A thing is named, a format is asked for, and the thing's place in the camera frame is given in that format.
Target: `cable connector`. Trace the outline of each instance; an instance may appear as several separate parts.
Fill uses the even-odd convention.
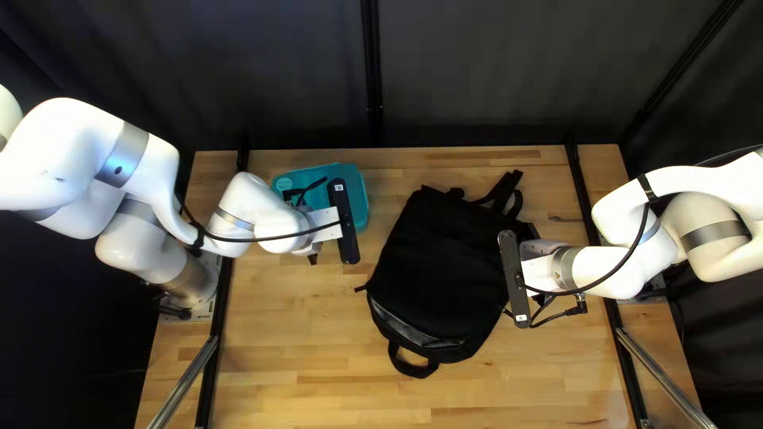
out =
[[[585,302],[585,295],[582,293],[576,293],[575,294],[575,303],[577,304],[575,307],[568,309],[565,311],[567,313],[567,316],[572,316],[575,314],[586,314],[588,313],[588,304]]]

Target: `sticker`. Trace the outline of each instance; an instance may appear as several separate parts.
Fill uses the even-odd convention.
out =
[[[294,185],[294,183],[288,177],[282,177],[275,181],[275,188],[278,189],[279,191],[285,191],[286,189],[291,189],[292,185]]]

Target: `backpack strap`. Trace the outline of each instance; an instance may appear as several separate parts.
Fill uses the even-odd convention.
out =
[[[522,204],[524,203],[522,192],[520,192],[519,189],[516,189],[517,183],[519,183],[521,178],[522,172],[518,169],[515,169],[513,173],[505,172],[504,176],[501,177],[501,180],[493,186],[493,189],[491,189],[486,196],[474,200],[472,203],[483,205],[488,202],[493,202],[490,209],[501,213],[509,202],[509,198],[514,195],[514,204],[511,206],[508,213],[506,213],[506,216],[509,219],[517,218],[517,215],[522,209]]]
[[[399,350],[400,345],[395,344],[392,341],[389,342],[389,346],[387,347],[389,360],[392,361],[392,366],[394,366],[397,371],[406,376],[414,377],[417,379],[425,379],[426,377],[431,376],[432,373],[437,371],[437,368],[439,368],[439,363],[431,359],[427,361],[427,366],[418,366],[406,362],[398,356]]]

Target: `backpack handle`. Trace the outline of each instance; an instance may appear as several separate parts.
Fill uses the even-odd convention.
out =
[[[417,379],[425,379],[426,377],[432,375],[432,373],[437,371],[437,368],[439,368],[439,363],[431,359],[427,360],[427,366],[418,366],[418,365],[414,365],[412,363],[406,362],[398,356],[399,350],[400,350],[399,344],[395,344],[392,341],[389,342],[389,347],[387,347],[389,360],[392,361],[392,366],[394,366],[394,368],[397,371],[399,371],[400,373],[406,376],[414,377]]]

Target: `black cable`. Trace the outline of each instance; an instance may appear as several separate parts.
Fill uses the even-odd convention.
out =
[[[306,194],[307,191],[310,191],[312,189],[317,188],[318,186],[323,184],[323,182],[326,182],[328,179],[329,178],[326,177],[326,176],[321,177],[320,179],[316,180],[315,182],[312,182],[310,185],[307,185],[306,188],[302,189],[301,193],[299,194],[299,198],[297,198],[297,204],[295,205],[295,207],[299,207],[304,202],[304,194]]]
[[[324,230],[324,229],[326,229],[328,227],[332,227],[334,225],[338,225],[338,224],[342,223],[342,221],[335,221],[335,222],[331,222],[329,224],[321,225],[319,227],[310,228],[309,230],[299,231],[299,232],[295,232],[293,234],[276,235],[274,237],[229,238],[229,237],[220,237],[220,236],[214,235],[211,232],[207,231],[206,228],[201,226],[201,224],[198,223],[198,221],[196,221],[196,219],[193,217],[193,214],[191,214],[191,212],[188,210],[188,207],[185,206],[184,202],[181,203],[180,207],[185,212],[185,214],[188,216],[188,219],[191,220],[191,225],[193,225],[198,230],[200,230],[204,235],[206,235],[207,237],[211,238],[212,240],[225,241],[225,242],[228,242],[228,243],[258,243],[260,241],[271,241],[271,240],[281,240],[281,239],[284,239],[284,238],[300,237],[301,235],[312,234],[312,233],[314,233],[316,231]]]
[[[546,323],[548,323],[548,322],[550,322],[550,321],[552,321],[554,319],[558,319],[558,318],[560,318],[562,316],[567,316],[567,315],[568,315],[567,311],[562,311],[561,313],[556,313],[556,314],[554,314],[552,316],[548,316],[547,318],[541,320],[540,322],[538,322],[536,324],[531,324],[530,327],[531,328],[535,328],[535,327],[538,327],[538,326],[540,326],[542,324],[546,324]]]
[[[708,158],[704,161],[700,161],[699,163],[694,164],[694,166],[697,166],[697,167],[706,166],[707,164],[711,164],[719,160],[730,158],[731,156],[734,156],[738,153],[751,152],[753,150],[760,149],[761,147],[763,147],[763,144],[753,144],[752,146],[740,147],[739,149],[730,150],[729,152],[721,153],[720,155],[716,155],[716,156],[713,156],[712,158]]]
[[[567,296],[567,295],[574,295],[576,293],[585,292],[587,290],[590,290],[601,283],[603,283],[605,280],[609,279],[614,273],[617,273],[617,270],[622,268],[623,265],[625,265],[625,262],[628,261],[631,255],[633,255],[633,252],[636,251],[636,248],[639,246],[639,242],[641,241],[641,237],[644,235],[644,228],[646,227],[646,219],[649,216],[649,203],[644,204],[644,214],[642,214],[641,217],[641,225],[639,225],[639,232],[636,234],[636,239],[633,241],[633,244],[630,245],[630,248],[628,249],[628,252],[623,256],[623,258],[615,265],[614,268],[609,270],[606,274],[599,277],[598,279],[594,280],[588,285],[585,285],[581,288],[572,289],[564,292],[551,292],[551,291],[544,291],[542,289],[535,289],[532,286],[524,285],[524,288],[533,292],[537,292],[544,295],[551,295],[551,296]]]
[[[556,299],[556,297],[555,297],[555,296],[552,296],[551,298],[549,298],[549,300],[548,300],[548,301],[544,302],[544,303],[543,303],[543,305],[541,305],[541,306],[540,306],[540,308],[538,308],[538,309],[535,311],[535,314],[533,314],[533,316],[531,317],[531,319],[530,319],[530,322],[534,321],[534,320],[535,320],[535,318],[537,318],[537,317],[538,317],[538,314],[540,314],[540,312],[541,312],[541,311],[545,310],[545,309],[546,309],[546,307],[548,307],[548,306],[549,306],[549,304],[551,304],[551,303],[552,303],[552,302],[553,302],[555,299]]]

